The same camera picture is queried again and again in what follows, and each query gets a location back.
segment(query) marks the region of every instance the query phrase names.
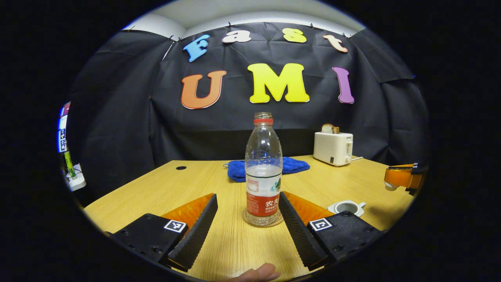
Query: white toaster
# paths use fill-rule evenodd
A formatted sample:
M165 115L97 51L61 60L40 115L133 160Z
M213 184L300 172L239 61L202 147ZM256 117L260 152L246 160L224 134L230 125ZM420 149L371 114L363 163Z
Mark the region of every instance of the white toaster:
M351 162L353 134L315 133L313 157L328 164L340 167Z

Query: black curtain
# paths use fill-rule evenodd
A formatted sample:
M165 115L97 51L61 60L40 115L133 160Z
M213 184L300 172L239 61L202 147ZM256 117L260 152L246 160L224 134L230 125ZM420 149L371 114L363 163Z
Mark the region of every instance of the black curtain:
M301 30L307 41L288 42L283 28ZM221 41L236 30L249 31L252 40ZM190 63L183 47L203 34L210 35L207 53ZM325 34L340 39L348 53L333 48ZM250 103L254 85L247 66L256 63L268 64L277 75L288 63L303 65L310 101L275 101L267 90L268 103ZM349 71L353 104L339 102L333 67ZM201 109L181 104L184 77L201 74L197 96L205 97L207 74L219 70L226 75L216 103ZM68 146L97 197L170 160L243 159L258 111L274 115L284 156L312 154L314 133L332 123L354 135L356 156L387 165L428 159L428 115L419 85L398 55L367 29L348 38L295 24L251 23L180 42L122 31L89 60L69 100Z

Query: letter m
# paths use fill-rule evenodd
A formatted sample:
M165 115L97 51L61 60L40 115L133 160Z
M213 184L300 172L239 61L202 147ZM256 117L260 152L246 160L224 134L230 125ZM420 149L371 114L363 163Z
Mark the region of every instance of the letter m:
M300 64L289 63L284 66L280 76L267 64L252 64L247 67L254 75L254 94L250 97L251 103L269 102L270 96L266 94L268 88L275 101L280 101L287 87L285 100L288 102L308 102L310 97L306 94L302 72L305 69Z

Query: bottle label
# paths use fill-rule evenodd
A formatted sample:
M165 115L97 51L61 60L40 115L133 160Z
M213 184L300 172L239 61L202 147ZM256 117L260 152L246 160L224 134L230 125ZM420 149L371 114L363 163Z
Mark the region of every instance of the bottle label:
M247 212L254 216L270 216L278 211L282 174L272 177L246 175Z

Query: white cup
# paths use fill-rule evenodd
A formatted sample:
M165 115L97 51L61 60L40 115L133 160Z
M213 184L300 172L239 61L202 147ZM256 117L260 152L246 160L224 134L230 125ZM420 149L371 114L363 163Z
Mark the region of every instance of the white cup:
M346 200L330 205L327 209L334 214L341 213L344 211L349 211L354 215L360 217L362 214L364 214L363 207L365 207L365 205L366 205L365 202L357 204L353 201Z

